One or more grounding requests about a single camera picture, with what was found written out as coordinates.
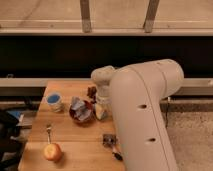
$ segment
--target black wall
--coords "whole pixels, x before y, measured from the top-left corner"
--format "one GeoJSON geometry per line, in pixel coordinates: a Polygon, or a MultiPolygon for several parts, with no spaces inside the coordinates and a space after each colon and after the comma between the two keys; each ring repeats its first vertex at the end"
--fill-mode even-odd
{"type": "Polygon", "coordinates": [[[213,37],[0,37],[0,77],[89,77],[97,67],[163,58],[186,77],[213,77],[213,37]]]}

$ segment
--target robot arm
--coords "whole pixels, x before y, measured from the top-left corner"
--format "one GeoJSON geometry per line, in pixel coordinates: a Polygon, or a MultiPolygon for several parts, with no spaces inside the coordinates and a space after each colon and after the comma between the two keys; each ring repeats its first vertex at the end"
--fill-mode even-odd
{"type": "Polygon", "coordinates": [[[110,103],[128,171],[177,171],[159,101],[175,93],[184,75],[173,60],[123,67],[110,82],[110,103]]]}

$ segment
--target wooden table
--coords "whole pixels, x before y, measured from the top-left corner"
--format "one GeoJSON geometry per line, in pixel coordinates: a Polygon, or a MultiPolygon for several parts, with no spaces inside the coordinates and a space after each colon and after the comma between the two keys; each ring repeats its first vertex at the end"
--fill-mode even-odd
{"type": "Polygon", "coordinates": [[[48,83],[37,116],[26,144],[19,171],[124,171],[123,162],[117,161],[110,149],[103,147],[102,134],[115,133],[112,117],[104,122],[94,121],[79,126],[69,116],[71,98],[86,96],[90,81],[51,81],[48,83]],[[62,96],[63,112],[53,113],[45,102],[48,93],[58,92],[62,96]],[[51,139],[61,146],[63,158],[50,162],[43,157],[47,144],[46,124],[52,124],[51,139]]]}

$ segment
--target small bowl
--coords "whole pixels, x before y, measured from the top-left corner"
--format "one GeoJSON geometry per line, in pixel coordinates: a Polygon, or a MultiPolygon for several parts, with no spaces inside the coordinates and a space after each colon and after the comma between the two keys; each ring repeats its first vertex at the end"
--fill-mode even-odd
{"type": "Polygon", "coordinates": [[[71,118],[72,118],[76,123],[78,123],[78,124],[87,123],[87,122],[90,122],[90,121],[92,121],[92,120],[94,119],[94,109],[93,109],[93,105],[92,105],[90,102],[86,101],[86,100],[84,100],[84,102],[85,102],[86,107],[87,107],[88,109],[91,110],[91,113],[90,113],[90,115],[89,115],[86,119],[84,119],[83,121],[81,121],[81,120],[79,120],[78,118],[75,118],[75,117],[74,117],[74,115],[75,115],[75,110],[73,110],[73,109],[71,108],[71,106],[70,106],[70,109],[69,109],[69,113],[70,113],[71,118]]]}

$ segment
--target red apple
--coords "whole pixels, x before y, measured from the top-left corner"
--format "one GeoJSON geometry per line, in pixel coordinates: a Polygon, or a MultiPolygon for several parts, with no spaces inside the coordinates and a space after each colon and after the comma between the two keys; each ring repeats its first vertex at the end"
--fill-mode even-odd
{"type": "Polygon", "coordinates": [[[57,162],[62,156],[61,148],[56,143],[47,144],[43,152],[45,159],[54,162],[57,162]]]}

